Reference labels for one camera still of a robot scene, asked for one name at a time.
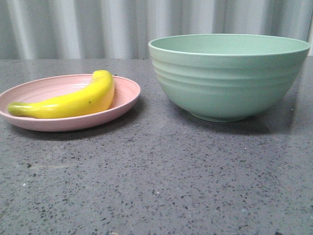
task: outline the gray speckled countertop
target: gray speckled countertop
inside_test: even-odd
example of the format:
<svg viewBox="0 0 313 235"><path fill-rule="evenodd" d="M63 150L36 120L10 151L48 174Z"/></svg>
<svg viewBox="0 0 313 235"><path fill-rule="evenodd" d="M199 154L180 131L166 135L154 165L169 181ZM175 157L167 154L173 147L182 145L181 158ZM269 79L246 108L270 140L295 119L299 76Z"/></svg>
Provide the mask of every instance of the gray speckled countertop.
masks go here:
<svg viewBox="0 0 313 235"><path fill-rule="evenodd" d="M90 129L0 119L0 235L312 235L312 68L266 112L213 123L171 103L150 60L0 61L0 92L98 69L141 86L129 112Z"/></svg>

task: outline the green bowl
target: green bowl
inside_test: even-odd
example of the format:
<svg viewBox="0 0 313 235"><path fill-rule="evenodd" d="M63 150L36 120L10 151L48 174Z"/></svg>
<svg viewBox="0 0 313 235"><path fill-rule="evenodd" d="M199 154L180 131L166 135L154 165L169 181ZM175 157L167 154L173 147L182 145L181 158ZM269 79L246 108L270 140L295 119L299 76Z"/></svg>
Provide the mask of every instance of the green bowl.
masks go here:
<svg viewBox="0 0 313 235"><path fill-rule="evenodd" d="M301 40L247 34L149 42L156 77L169 99L198 118L217 122L244 119L282 99L310 47Z"/></svg>

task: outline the pink plate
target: pink plate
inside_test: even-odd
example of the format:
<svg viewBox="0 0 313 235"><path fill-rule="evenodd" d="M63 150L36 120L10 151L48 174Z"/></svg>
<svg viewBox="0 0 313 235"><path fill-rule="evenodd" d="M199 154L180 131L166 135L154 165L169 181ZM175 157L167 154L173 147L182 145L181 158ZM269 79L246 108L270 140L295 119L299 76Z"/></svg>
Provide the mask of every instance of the pink plate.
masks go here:
<svg viewBox="0 0 313 235"><path fill-rule="evenodd" d="M58 95L82 89L91 80L91 74L64 75L27 82L0 94L0 115L9 123L34 131L73 131L97 126L123 115L136 103L140 86L124 77L113 76L114 99L110 108L95 114L68 118L36 119L15 117L8 113L7 105L12 101L38 102Z"/></svg>

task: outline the curtain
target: curtain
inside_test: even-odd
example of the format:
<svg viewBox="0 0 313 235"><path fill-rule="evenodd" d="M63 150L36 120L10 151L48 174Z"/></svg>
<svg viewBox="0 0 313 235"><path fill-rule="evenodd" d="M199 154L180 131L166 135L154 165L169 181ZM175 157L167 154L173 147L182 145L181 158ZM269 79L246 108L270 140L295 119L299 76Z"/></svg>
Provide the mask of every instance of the curtain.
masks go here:
<svg viewBox="0 0 313 235"><path fill-rule="evenodd" d="M0 59L142 59L152 39L198 33L312 43L312 14L313 0L0 0Z"/></svg>

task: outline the banana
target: banana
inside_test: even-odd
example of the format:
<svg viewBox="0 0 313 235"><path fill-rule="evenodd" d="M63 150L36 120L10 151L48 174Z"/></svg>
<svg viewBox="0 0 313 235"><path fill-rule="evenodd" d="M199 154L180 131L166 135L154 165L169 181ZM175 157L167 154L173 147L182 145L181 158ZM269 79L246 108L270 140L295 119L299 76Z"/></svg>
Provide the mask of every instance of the banana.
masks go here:
<svg viewBox="0 0 313 235"><path fill-rule="evenodd" d="M110 72L93 72L91 82L79 91L37 103L11 102L11 115L30 118L67 118L107 110L114 96L114 80Z"/></svg>

